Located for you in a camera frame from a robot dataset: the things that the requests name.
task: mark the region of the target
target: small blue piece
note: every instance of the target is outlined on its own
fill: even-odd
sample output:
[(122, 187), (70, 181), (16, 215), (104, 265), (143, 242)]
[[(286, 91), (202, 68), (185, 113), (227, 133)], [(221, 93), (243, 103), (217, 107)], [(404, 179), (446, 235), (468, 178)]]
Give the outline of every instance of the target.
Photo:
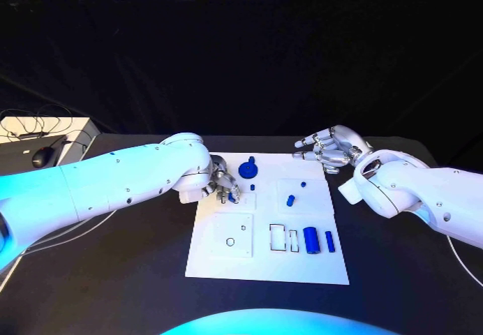
[(231, 202), (235, 202), (235, 198), (234, 198), (233, 192), (228, 194), (228, 200), (230, 200)]
[(313, 227), (305, 228), (305, 248), (312, 255), (321, 253), (318, 230)]
[(329, 253), (335, 253), (335, 240), (331, 232), (325, 232), (325, 238), (328, 239)]
[(295, 204), (295, 196), (290, 195), (290, 196), (289, 196), (289, 200), (287, 200), (287, 206), (292, 207), (293, 204)]
[(248, 162), (244, 162), (238, 168), (238, 174), (243, 178), (251, 179), (259, 174), (259, 167), (256, 165), (256, 157), (250, 156)]

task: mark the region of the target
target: robotic hand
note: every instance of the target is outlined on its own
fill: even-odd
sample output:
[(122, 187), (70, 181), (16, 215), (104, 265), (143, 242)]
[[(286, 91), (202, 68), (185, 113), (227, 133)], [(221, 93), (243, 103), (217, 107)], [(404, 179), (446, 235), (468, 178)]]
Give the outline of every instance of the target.
[(0, 269), (51, 232), (171, 189), (182, 203), (218, 189), (238, 202), (235, 178), (192, 133), (78, 163), (0, 177)]
[(365, 200), (387, 218), (414, 213), (430, 227), (483, 248), (483, 176), (444, 167), (432, 169), (400, 151), (375, 151), (361, 135), (335, 126), (296, 142), (297, 148), (315, 144), (313, 151), (296, 152), (296, 159), (319, 161), (329, 174), (355, 166), (354, 177), (339, 186), (351, 202)]

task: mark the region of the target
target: blue object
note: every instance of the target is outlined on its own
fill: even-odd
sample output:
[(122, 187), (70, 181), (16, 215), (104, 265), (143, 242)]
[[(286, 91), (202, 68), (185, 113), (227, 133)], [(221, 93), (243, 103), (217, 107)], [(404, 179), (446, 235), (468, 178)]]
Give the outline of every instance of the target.
[(235, 202), (235, 198), (234, 198), (233, 192), (228, 194), (228, 200), (230, 200), (231, 202)]
[(318, 230), (313, 227), (305, 228), (305, 247), (308, 249), (308, 253), (312, 255), (321, 253)]
[(163, 333), (199, 334), (397, 335), (377, 326), (338, 316), (270, 308), (205, 316)]
[(256, 165), (256, 157), (250, 156), (248, 162), (244, 162), (238, 168), (238, 174), (243, 178), (251, 179), (259, 174), (259, 167)]
[(335, 240), (332, 239), (331, 232), (325, 232), (325, 238), (328, 239), (329, 253), (335, 253)]
[(289, 196), (289, 200), (287, 200), (287, 206), (292, 207), (293, 204), (295, 204), (295, 196), (290, 195), (290, 196)]

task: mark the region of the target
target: rectangular slot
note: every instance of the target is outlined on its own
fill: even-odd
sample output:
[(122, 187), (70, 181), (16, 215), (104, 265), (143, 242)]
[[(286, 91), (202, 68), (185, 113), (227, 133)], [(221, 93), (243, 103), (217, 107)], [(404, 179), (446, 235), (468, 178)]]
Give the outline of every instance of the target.
[(289, 237), (290, 237), (290, 251), (293, 253), (299, 252), (299, 238), (297, 238), (297, 230), (289, 231)]
[(286, 226), (279, 224), (270, 225), (270, 250), (287, 251)]

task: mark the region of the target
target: white cable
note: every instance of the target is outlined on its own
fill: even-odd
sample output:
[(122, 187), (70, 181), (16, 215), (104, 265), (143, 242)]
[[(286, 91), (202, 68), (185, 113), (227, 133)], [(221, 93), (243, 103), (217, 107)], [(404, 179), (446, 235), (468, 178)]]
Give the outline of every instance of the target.
[(67, 229), (67, 231), (64, 231), (61, 234), (57, 234), (55, 236), (49, 237), (48, 239), (44, 239), (39, 242), (35, 242), (34, 245), (29, 246), (29, 248), (32, 248), (34, 246), (38, 246), (39, 244), (42, 244), (45, 242), (49, 242), (51, 240), (57, 239), (62, 235), (68, 234), (68, 232), (71, 232), (75, 228), (81, 227), (90, 220), (91, 220), (91, 218), (88, 218), (87, 220), (81, 221), (73, 228)]
[(28, 251), (26, 253), (23, 253), (22, 254), (22, 257), (23, 256), (26, 256), (26, 255), (29, 255), (31, 253), (36, 253), (38, 251), (41, 251), (41, 250), (45, 250), (45, 249), (48, 249), (48, 248), (51, 248), (51, 247), (54, 247), (54, 246), (60, 246), (61, 244), (64, 244), (64, 243), (68, 243), (70, 241), (74, 241), (75, 239), (78, 239), (81, 236), (84, 236), (88, 232), (91, 232), (107, 220), (109, 220), (109, 218), (113, 216), (113, 214), (117, 212), (117, 210), (116, 211), (113, 211), (111, 213), (110, 213), (110, 215), (107, 216), (107, 218), (87, 231), (87, 232), (84, 232), (84, 233), (81, 233), (77, 237), (73, 237), (71, 239), (68, 239), (68, 240), (65, 240), (65, 241), (62, 241), (62, 242), (60, 242), (60, 243), (57, 243), (57, 244), (52, 244), (51, 246), (44, 246), (42, 248), (39, 248), (39, 249), (35, 249), (35, 250), (32, 250), (32, 251)]
[(459, 256), (459, 253), (456, 252), (456, 249), (455, 249), (455, 246), (453, 246), (453, 242), (452, 242), (452, 239), (450, 239), (450, 236), (446, 235), (446, 237), (449, 238), (449, 242), (450, 242), (450, 247), (452, 247), (452, 250), (453, 250), (453, 253), (455, 253), (455, 256), (456, 258), (459, 259), (460, 261), (460, 264), (463, 266), (463, 269), (466, 270), (466, 272), (469, 273), (469, 275), (472, 276), (472, 278), (475, 279), (475, 281), (481, 284), (481, 286), (483, 287), (483, 283), (481, 282), (481, 280), (475, 277), (475, 274), (472, 273), (472, 271), (469, 270), (469, 268), (466, 267), (462, 259), (460, 259), (460, 256)]

